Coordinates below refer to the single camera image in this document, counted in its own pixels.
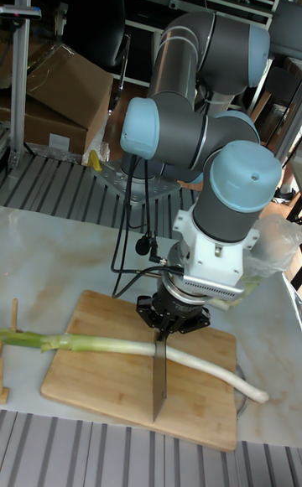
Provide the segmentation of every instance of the marble table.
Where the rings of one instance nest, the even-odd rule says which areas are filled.
[[[10,325],[13,298],[19,299],[18,326],[35,332],[62,332],[85,289],[110,295],[110,272],[117,230],[0,207],[0,316]],[[129,235],[128,265],[144,268],[135,253],[139,234]],[[172,240],[159,238],[159,254]],[[152,294],[153,278],[142,278],[124,295],[135,302]],[[249,402],[238,421],[238,439],[302,446],[302,334],[299,305],[281,274],[263,282],[228,312],[211,309],[213,327],[237,337],[237,358],[247,379],[270,395],[265,405]],[[4,385],[9,411],[103,422],[89,412],[44,399],[39,388],[53,353],[6,345]]]

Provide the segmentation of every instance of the leek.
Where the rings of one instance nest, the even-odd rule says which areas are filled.
[[[8,345],[21,345],[24,347],[39,347],[43,352],[49,350],[70,350],[70,351],[95,351],[124,353],[127,355],[155,355],[155,345],[144,342],[133,342],[131,340],[104,338],[101,336],[90,336],[89,334],[36,334],[31,332],[14,332],[11,329],[0,329],[0,340]],[[176,350],[167,345],[166,356],[178,364],[182,364],[194,370],[204,371],[218,379],[221,379],[239,390],[242,394],[250,397],[258,403],[265,403],[268,400],[268,393],[250,385],[231,371],[225,370],[218,365],[207,362],[183,351]]]

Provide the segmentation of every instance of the plastic bag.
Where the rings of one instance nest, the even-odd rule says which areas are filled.
[[[259,231],[260,237],[251,251],[243,251],[242,280],[246,284],[244,295],[232,303],[211,299],[209,305],[221,310],[235,307],[263,278],[289,269],[302,243],[302,227],[289,222],[282,215],[274,214],[257,220],[253,228]]]
[[[98,130],[96,136],[92,139],[88,149],[85,151],[82,157],[82,165],[88,164],[89,154],[91,150],[95,150],[99,161],[109,161],[110,158],[110,150],[109,145],[107,142],[103,142],[106,124],[109,118],[109,114],[107,114],[104,122],[102,123],[100,129]]]
[[[35,144],[34,142],[29,142],[29,147],[35,155],[39,155],[41,158],[57,159],[58,161],[81,165],[81,155],[79,153],[66,152],[65,150],[59,150],[44,144]]]

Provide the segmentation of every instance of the black chair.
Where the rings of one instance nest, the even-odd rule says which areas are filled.
[[[112,112],[122,94],[130,34],[125,33],[124,0],[70,0],[63,41],[76,53],[110,73],[119,73]]]

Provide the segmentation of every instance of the cardboard box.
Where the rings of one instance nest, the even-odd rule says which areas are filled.
[[[0,30],[0,88],[9,88],[12,84],[13,73],[13,40],[11,45],[10,33]],[[28,70],[36,65],[49,53],[52,44],[41,44],[36,37],[29,39]]]
[[[35,100],[87,130],[87,149],[104,122],[113,77],[65,45],[52,49],[29,74]]]
[[[11,100],[8,93],[0,95],[0,121],[10,121]],[[87,130],[31,97],[25,107],[25,142],[44,144],[66,152],[83,154]]]

